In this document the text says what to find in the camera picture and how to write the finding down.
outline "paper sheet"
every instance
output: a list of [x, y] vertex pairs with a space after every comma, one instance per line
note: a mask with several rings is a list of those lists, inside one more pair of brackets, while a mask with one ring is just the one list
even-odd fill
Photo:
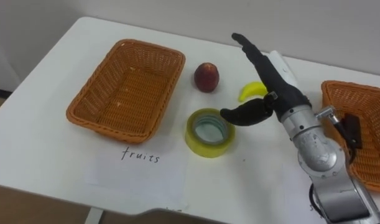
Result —
[[284, 164], [285, 217], [287, 224], [326, 224], [312, 208], [308, 190], [312, 181], [298, 164]]
[[183, 139], [155, 136], [138, 146], [116, 144], [98, 151], [85, 181], [182, 207], [187, 159]]

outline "robotic hand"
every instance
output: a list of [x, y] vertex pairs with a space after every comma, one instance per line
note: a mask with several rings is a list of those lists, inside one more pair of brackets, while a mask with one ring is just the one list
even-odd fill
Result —
[[[313, 182], [309, 192], [312, 205], [327, 223], [380, 224], [380, 211], [370, 194], [347, 172], [346, 168], [354, 160], [356, 151], [335, 116], [334, 108], [324, 108], [314, 114], [307, 97], [285, 82], [271, 61], [255, 45], [241, 34], [233, 34], [232, 38], [243, 46], [243, 52], [255, 66], [268, 94], [263, 99], [248, 101], [233, 110], [222, 109], [220, 115], [233, 125], [250, 126], [276, 112], [278, 120], [298, 149], [299, 165]], [[320, 123], [324, 117], [329, 118], [353, 149], [348, 164], [344, 150], [324, 135]]]

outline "yellow tape roll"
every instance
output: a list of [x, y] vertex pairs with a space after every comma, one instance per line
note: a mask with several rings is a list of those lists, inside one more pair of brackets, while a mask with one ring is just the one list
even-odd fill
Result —
[[[202, 139], [195, 130], [204, 124], [211, 124], [218, 128], [223, 137], [222, 140], [212, 142]], [[228, 146], [234, 141], [234, 137], [235, 127], [225, 121], [216, 109], [200, 109], [194, 112], [187, 121], [185, 142], [199, 156], [215, 158], [223, 155]]]

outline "floor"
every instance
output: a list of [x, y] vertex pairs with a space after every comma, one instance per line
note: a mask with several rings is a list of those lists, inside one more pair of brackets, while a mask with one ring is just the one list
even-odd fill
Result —
[[[0, 187], [0, 224], [85, 223], [89, 207]], [[104, 212], [100, 224], [207, 224], [176, 213], [154, 212], [130, 217]]]

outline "wicker basket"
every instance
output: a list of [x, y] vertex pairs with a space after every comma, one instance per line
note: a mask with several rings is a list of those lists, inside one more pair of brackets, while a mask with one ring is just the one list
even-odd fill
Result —
[[[340, 118], [345, 113], [359, 118], [363, 148], [358, 149], [350, 172], [369, 190], [380, 192], [380, 88], [326, 81], [322, 83], [322, 93], [323, 106], [333, 105]], [[332, 124], [325, 123], [324, 128], [327, 136], [347, 149], [345, 140]]]
[[120, 141], [144, 142], [157, 131], [184, 63], [179, 51], [120, 40], [73, 99], [67, 118]]

